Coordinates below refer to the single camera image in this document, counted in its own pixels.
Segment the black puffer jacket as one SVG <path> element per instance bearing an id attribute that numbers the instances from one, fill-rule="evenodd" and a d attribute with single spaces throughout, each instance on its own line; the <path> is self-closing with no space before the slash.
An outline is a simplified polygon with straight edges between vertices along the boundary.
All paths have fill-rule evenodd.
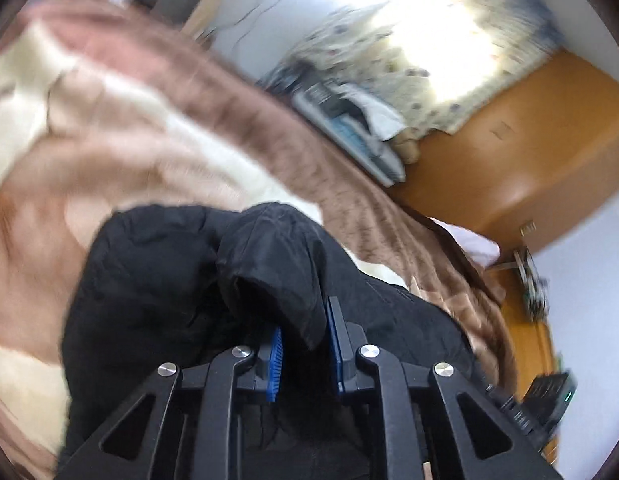
<path id="1" fill-rule="evenodd" d="M 329 298 L 401 361 L 446 362 L 485 386 L 451 315 L 361 272 L 296 208 L 152 205 L 115 214 L 93 241 L 64 328 L 71 403 L 60 460 L 162 363 L 209 362 L 276 325 L 285 336 L 282 388 L 276 405 L 246 411 L 246 477 L 367 478 L 363 417 L 331 394 Z"/>

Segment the white pillow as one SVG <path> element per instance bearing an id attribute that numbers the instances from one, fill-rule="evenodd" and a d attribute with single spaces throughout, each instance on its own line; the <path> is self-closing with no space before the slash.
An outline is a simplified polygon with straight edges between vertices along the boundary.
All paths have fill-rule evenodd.
<path id="1" fill-rule="evenodd" d="M 462 226 L 455 226 L 436 218 L 431 220 L 443 228 L 465 252 L 465 254 L 478 266 L 488 268 L 501 256 L 500 246 L 483 235 L 477 234 Z"/>

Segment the stack of folded bedding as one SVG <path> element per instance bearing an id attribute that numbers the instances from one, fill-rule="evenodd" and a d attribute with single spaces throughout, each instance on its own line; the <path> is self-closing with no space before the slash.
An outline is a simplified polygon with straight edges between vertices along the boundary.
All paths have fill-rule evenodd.
<path id="1" fill-rule="evenodd" d="M 282 65 L 258 81 L 321 131 L 385 188 L 406 179 L 390 142 L 406 128 L 398 112 L 356 84 L 337 84 L 306 63 Z"/>

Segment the orange wooden wardrobe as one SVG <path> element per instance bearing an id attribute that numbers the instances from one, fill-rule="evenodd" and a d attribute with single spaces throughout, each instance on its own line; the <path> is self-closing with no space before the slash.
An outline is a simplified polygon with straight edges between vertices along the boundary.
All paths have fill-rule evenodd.
<path id="1" fill-rule="evenodd" d="M 427 136 L 392 194 L 500 246 L 492 274 L 507 292 L 518 387 L 571 370 L 577 390 L 550 455 L 565 478 L 594 477 L 619 442 L 619 83 L 561 51 L 459 133 Z M 545 322 L 527 316 L 522 246 L 548 282 Z"/>

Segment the floral patterned quilt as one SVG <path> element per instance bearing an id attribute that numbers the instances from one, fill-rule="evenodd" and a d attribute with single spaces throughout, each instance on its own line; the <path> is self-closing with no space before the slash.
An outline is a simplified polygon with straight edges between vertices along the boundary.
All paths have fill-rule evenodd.
<path id="1" fill-rule="evenodd" d="M 457 133 L 482 107 L 556 52 L 552 24 L 534 14 L 477 15 L 462 4 L 341 10 L 288 53 L 323 80 L 355 84 L 423 138 Z"/>

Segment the brown plush bed blanket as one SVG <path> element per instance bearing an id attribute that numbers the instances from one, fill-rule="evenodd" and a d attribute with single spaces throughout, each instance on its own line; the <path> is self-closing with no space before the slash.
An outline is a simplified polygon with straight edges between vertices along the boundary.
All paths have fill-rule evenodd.
<path id="1" fill-rule="evenodd" d="M 493 382 L 518 381 L 500 291 L 442 226 L 407 211 L 287 107 L 180 32 L 104 0 L 23 10 L 0 42 L 0 447 L 57 466 L 64 318 L 112 212 L 292 205 L 360 270 L 450 314 Z"/>

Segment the brown cardboard box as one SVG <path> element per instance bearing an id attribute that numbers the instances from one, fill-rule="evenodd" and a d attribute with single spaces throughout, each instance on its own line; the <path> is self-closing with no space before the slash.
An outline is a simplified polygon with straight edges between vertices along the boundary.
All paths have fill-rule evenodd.
<path id="1" fill-rule="evenodd" d="M 203 50 L 209 50 L 213 41 L 212 23 L 218 16 L 222 0 L 199 0 L 180 31 L 195 41 Z"/>

